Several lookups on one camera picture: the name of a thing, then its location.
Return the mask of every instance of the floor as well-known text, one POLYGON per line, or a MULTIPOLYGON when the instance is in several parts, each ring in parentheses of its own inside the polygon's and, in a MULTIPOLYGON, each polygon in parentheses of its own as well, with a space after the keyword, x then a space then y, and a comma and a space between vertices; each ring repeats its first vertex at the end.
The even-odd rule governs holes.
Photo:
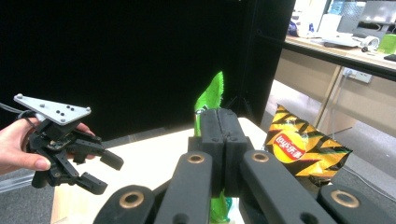
MULTIPOLYGON (((262 117, 261 128, 269 129, 276 112, 277 104, 285 106, 290 112, 312 123, 318 113, 320 103, 297 91, 275 82, 266 111, 262 117)), ((104 142, 106 147, 114 147, 143 140, 169 132, 163 128, 144 133, 136 133, 104 142)), ((366 197, 386 211, 396 220, 396 138, 381 133, 364 123, 358 122, 353 128, 335 133, 334 138, 351 148, 353 153, 346 161, 344 169, 333 178, 334 184, 361 190, 366 197)), ((50 223, 53 188, 34 189, 27 181, 17 189, 2 192, 4 181, 31 176, 34 172, 19 170, 0 176, 0 220, 6 224, 50 223)))

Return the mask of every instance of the white mounting plate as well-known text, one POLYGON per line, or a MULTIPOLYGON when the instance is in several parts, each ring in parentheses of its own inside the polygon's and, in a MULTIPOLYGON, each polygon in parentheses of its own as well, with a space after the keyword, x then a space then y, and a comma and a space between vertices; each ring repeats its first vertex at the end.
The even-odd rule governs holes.
POLYGON ((91 114, 89 107, 80 107, 76 105, 66 105, 52 101, 40 100, 27 97, 22 94, 14 96, 14 101, 28 107, 37 114, 50 119, 59 125, 66 125, 77 119, 91 114))

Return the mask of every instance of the wooden table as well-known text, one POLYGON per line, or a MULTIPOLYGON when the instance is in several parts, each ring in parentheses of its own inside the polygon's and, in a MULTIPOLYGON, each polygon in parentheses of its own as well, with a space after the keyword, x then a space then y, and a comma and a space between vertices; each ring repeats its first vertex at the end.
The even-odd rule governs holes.
MULTIPOLYGON (((248 119, 241 118, 239 122, 253 146, 262 148, 266 133, 248 119)), ((56 187, 51 223, 93 223, 107 199, 118 189, 129 185, 156 189, 172 177, 180 155, 187 152, 190 136, 193 129, 110 148, 124 159, 120 171, 100 162, 99 158, 75 166, 80 174, 88 172, 107 182, 107 189, 102 195, 93 195, 78 186, 56 187)))

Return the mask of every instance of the chip bag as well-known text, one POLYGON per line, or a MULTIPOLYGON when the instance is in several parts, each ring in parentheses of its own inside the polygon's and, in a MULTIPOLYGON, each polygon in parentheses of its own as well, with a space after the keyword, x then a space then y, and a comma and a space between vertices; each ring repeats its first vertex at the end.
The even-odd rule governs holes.
POLYGON ((277 107, 263 147, 293 175, 307 177, 319 187, 330 182, 352 152, 282 105, 277 107))

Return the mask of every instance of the human hand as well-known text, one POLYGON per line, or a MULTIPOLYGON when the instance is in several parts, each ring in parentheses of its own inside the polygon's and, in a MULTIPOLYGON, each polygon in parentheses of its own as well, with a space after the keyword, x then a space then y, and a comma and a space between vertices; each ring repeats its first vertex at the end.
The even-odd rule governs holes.
MULTIPOLYGON (((35 126, 38 119, 29 119, 35 126)), ((91 132, 90 128, 80 123, 77 129, 84 133, 91 132)), ((35 153, 26 153, 28 136, 34 131, 32 125, 25 119, 19 119, 0 131, 0 175, 26 168, 35 171, 46 171, 50 168, 50 161, 35 153)))

